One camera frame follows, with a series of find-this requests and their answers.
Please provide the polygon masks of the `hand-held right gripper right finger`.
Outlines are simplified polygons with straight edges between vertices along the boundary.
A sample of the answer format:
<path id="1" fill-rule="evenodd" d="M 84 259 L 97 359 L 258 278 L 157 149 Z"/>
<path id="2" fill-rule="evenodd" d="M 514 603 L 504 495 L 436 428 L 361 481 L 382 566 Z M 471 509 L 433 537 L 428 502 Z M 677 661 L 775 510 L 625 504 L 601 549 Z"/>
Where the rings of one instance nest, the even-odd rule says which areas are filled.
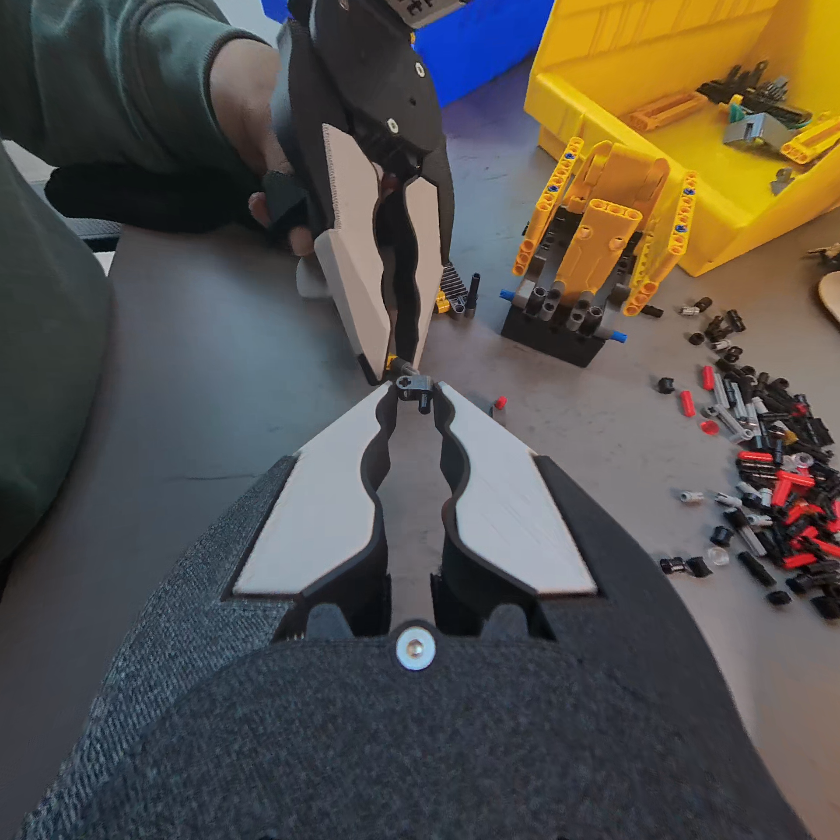
<path id="1" fill-rule="evenodd" d="M 444 548 L 434 576 L 438 628 L 482 628 L 513 605 L 530 628 L 599 608 L 599 587 L 541 467 L 551 466 L 448 384 L 438 384 Z"/>

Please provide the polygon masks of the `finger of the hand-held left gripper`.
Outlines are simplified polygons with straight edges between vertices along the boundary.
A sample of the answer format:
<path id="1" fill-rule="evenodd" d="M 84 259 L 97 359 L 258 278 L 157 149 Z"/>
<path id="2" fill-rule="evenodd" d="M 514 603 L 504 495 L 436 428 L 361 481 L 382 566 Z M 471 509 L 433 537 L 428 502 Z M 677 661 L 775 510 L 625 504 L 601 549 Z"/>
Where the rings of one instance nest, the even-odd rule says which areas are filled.
<path id="1" fill-rule="evenodd" d="M 407 316 L 407 351 L 405 359 L 420 364 L 440 281 L 444 274 L 438 217 L 438 189 L 429 181 L 411 181 L 405 188 L 405 206 L 411 229 L 409 245 L 414 254 L 409 260 L 404 289 L 406 302 L 401 315 Z"/>
<path id="2" fill-rule="evenodd" d="M 316 256 L 366 379 L 381 383 L 392 341 L 385 265 L 375 235 L 383 171 L 350 134 L 323 125 L 322 140 L 333 223 L 316 238 Z"/>

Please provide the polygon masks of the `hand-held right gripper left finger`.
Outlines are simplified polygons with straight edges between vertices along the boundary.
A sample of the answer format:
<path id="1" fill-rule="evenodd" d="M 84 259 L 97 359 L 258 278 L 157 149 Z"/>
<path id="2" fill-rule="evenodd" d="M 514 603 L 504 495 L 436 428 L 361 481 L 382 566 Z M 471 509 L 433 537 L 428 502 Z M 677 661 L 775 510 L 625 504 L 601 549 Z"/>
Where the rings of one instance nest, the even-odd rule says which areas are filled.
<path id="1" fill-rule="evenodd" d="M 392 621 L 382 503 L 390 467 L 396 387 L 384 384 L 292 457 L 279 494 L 234 578 L 234 598 L 289 602 L 286 628 L 336 605 L 353 631 Z"/>

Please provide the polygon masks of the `black lego connector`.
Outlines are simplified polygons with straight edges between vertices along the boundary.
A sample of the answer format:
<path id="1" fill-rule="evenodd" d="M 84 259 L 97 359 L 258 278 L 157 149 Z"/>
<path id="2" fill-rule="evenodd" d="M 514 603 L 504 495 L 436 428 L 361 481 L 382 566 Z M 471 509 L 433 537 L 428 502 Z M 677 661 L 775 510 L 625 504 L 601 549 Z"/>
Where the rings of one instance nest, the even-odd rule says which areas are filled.
<path id="1" fill-rule="evenodd" d="M 432 412 L 435 383 L 431 377 L 424 374 L 402 374 L 395 378 L 394 384 L 400 401 L 416 403 L 422 415 Z"/>

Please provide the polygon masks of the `yellow black lego model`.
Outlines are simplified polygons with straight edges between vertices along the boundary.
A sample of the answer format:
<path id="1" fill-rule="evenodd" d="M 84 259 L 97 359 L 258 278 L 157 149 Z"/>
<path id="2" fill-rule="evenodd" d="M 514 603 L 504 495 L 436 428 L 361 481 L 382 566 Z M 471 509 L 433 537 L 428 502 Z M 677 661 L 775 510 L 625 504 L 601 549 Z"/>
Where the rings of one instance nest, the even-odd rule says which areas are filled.
<path id="1" fill-rule="evenodd" d="M 518 284 L 500 336 L 584 369 L 616 324 L 651 312 L 651 301 L 686 256 L 700 176 L 672 171 L 664 156 L 612 140 L 560 147 L 512 265 Z"/>

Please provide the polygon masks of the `person's left forearm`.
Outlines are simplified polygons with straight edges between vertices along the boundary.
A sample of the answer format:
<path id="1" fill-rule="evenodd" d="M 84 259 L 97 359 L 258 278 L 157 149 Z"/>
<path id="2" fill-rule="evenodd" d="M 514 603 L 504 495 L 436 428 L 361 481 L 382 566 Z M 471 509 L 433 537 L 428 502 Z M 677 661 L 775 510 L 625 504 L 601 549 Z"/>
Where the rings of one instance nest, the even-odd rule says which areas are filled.
<path id="1" fill-rule="evenodd" d="M 2 137 L 54 167 L 254 175 L 212 101 L 225 47 L 267 43 L 213 2 L 2 2 Z"/>

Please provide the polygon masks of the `yellow lego subassembly with rack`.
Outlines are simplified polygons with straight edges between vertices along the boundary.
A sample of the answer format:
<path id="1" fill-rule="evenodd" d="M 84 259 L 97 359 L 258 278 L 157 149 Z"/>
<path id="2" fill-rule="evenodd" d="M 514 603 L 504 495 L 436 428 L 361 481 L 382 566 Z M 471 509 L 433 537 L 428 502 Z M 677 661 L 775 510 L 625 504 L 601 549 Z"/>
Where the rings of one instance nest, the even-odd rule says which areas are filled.
<path id="1" fill-rule="evenodd" d="M 451 261 L 444 265 L 435 300 L 436 314 L 447 314 L 450 318 L 471 320 L 476 315 L 481 275 L 473 273 L 466 285 Z"/>

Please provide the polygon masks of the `pile of small lego pins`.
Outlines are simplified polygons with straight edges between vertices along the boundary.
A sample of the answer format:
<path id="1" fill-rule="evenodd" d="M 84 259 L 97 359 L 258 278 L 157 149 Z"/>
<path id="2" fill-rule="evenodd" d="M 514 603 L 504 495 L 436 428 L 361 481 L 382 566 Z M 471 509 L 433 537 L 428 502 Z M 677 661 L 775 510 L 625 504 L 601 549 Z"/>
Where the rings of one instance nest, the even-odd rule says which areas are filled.
<path id="1" fill-rule="evenodd" d="M 710 501 L 722 518 L 699 556 L 658 562 L 667 576 L 695 580 L 735 559 L 764 599 L 781 610 L 807 602 L 825 622 L 839 622 L 839 474 L 835 444 L 805 394 L 789 380 L 742 362 L 738 345 L 746 331 L 739 311 L 713 316 L 688 342 L 715 354 L 700 368 L 708 403 L 678 391 L 661 378 L 656 392 L 678 395 L 680 410 L 708 436 L 725 436 L 734 446 L 732 491 L 682 490 L 679 501 L 697 507 Z"/>

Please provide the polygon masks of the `grey lego piece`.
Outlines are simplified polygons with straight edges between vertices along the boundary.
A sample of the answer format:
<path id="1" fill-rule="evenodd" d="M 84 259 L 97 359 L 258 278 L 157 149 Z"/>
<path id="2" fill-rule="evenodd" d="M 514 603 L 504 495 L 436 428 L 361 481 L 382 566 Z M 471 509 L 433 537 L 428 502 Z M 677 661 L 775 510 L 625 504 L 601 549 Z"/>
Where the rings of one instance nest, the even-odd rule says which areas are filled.
<path id="1" fill-rule="evenodd" d="M 760 112 L 730 122 L 722 142 L 725 145 L 765 144 L 778 150 L 790 137 L 790 130 L 781 121 L 767 112 Z"/>

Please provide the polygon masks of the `black lego parts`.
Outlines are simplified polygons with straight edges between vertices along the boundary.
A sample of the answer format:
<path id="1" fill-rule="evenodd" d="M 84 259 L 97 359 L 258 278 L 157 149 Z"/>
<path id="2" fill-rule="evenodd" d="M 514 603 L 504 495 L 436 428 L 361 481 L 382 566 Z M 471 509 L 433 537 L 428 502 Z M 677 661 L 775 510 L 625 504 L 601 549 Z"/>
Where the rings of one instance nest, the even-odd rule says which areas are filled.
<path id="1" fill-rule="evenodd" d="M 696 92 L 710 102 L 729 106 L 740 97 L 739 106 L 746 113 L 767 113 L 791 130 L 804 128 L 813 119 L 810 111 L 787 102 L 789 79 L 781 76 L 762 81 L 769 62 L 763 60 L 751 70 L 732 67 L 725 78 L 703 82 Z"/>

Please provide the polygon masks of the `short yellow lego beam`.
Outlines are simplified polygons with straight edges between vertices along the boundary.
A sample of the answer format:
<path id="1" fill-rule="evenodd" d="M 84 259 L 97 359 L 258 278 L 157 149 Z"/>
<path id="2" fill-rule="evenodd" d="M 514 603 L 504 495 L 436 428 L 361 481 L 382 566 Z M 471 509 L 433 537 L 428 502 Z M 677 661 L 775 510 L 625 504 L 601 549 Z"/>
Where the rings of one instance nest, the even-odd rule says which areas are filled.
<path id="1" fill-rule="evenodd" d="M 813 163 L 839 143 L 839 116 L 825 113 L 780 147 L 780 153 L 797 165 Z"/>

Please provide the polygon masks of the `person's left hand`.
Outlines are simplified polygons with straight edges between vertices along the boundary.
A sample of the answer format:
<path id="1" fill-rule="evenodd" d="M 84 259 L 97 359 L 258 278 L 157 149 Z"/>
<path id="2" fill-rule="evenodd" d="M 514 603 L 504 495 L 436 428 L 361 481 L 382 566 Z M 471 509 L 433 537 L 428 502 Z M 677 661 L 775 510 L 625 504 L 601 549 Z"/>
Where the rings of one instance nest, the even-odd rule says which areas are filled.
<path id="1" fill-rule="evenodd" d="M 206 165 L 239 187 L 246 172 L 254 182 L 270 172 L 294 174 L 271 117 L 279 70 L 275 48 L 238 31 L 219 46 L 210 64 L 207 89 L 217 131 L 213 147 L 206 149 Z"/>

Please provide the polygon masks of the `blue storage bin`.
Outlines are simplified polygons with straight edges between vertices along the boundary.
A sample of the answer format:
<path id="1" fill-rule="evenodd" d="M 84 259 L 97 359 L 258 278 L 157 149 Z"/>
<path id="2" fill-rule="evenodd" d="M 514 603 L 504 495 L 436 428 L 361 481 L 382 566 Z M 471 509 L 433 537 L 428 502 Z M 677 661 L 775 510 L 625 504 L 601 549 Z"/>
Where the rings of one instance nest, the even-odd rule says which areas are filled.
<path id="1" fill-rule="evenodd" d="M 462 99 L 539 48 L 552 1 L 475 1 L 415 33 L 439 104 Z"/>

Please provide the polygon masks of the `large yellow storage bin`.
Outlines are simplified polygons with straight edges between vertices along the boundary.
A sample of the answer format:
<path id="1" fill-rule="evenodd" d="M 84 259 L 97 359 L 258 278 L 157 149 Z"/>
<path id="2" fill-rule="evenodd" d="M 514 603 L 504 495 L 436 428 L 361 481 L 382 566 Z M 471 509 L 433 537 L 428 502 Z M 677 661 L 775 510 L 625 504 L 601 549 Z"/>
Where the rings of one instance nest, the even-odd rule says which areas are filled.
<path id="1" fill-rule="evenodd" d="M 793 183 L 776 196 L 776 172 L 793 163 L 725 145 L 718 105 L 643 134 L 627 116 L 765 60 L 768 77 L 788 78 L 794 107 L 838 117 L 838 26 L 837 1 L 555 2 L 524 108 L 553 157 L 577 136 L 586 150 L 609 140 L 666 158 L 675 186 L 696 172 L 680 266 L 698 277 L 838 208 L 838 146 L 793 166 Z"/>

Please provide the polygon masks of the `person's green sweatshirt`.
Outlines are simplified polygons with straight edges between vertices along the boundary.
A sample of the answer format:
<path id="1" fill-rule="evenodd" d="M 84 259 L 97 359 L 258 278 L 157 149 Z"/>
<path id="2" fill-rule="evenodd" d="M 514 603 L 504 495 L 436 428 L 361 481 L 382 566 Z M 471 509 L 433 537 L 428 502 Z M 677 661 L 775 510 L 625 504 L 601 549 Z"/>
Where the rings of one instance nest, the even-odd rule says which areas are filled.
<path id="1" fill-rule="evenodd" d="M 110 307 L 98 259 L 2 149 L 2 563 L 38 526 L 77 454 Z"/>

